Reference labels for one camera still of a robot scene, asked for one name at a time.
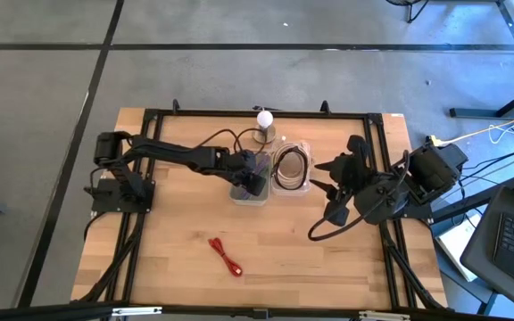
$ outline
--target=red cable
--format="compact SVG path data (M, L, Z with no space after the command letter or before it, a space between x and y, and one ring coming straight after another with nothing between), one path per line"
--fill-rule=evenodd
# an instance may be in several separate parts
M223 244L221 244L221 240L218 237L207 240L207 242L209 242L210 246L223 258L225 265L228 266L229 272L231 272L233 276L241 276L243 274L241 267L225 254Z

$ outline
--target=wooden table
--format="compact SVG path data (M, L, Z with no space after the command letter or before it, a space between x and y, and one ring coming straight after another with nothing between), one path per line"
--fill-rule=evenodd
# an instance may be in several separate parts
M116 130L137 134L144 109L120 111ZM222 128L235 132L254 126L252 118L164 117L162 140L193 146ZM392 162L410 149L404 117L385 114L386 140ZM276 119L287 141L305 140L313 161L331 161L346 151L349 135L364 136L362 122L348 119ZM376 129L373 130L377 141ZM231 136L218 136L210 145L232 147ZM257 149L251 135L244 148ZM379 146L378 168L382 169ZM311 177L331 182L327 172ZM322 215L326 198L313 187L304 197L272 194L263 207L235 205L230 184L204 177L179 165L157 161L152 212L145 221L131 302L161 305L270 307L311 309L389 309L385 264L376 226L361 222L354 229L314 243L307 231ZM350 219L358 212L352 202ZM72 299L86 294L112 260L120 214L106 214L88 231ZM429 230L416 220L403 221L410 264L421 282L446 305L434 245ZM317 233L335 229L325 224ZM233 277L207 243L221 238L228 255L244 269ZM406 305L402 274L396 267L400 302ZM121 296L119 277L115 299Z

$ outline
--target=gray floor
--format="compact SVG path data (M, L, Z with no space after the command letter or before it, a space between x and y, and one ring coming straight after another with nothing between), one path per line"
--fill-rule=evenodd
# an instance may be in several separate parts
M102 42L114 3L0 0L0 42ZM507 6L514 18L514 1ZM513 44L494 4L432 2L411 25L404 14L384 0L134 0L124 6L114 42ZM0 52L0 202L9 207L0 215L0 308L12 305L96 57ZM418 146L425 135L448 139L492 123L450 119L446 111L496 108L514 98L514 53L111 52L35 304L69 300L91 203L82 187L96 134L112 129L121 107L169 108L173 98L185 109L259 104L316 111L326 99L334 111L401 112ZM460 147L475 164L514 151L514 136L497 145L476 136ZM512 176L514 166L491 178ZM444 285L452 307L477 310L478 302L450 280ZM514 316L511 302L501 299L496 307L498 315Z

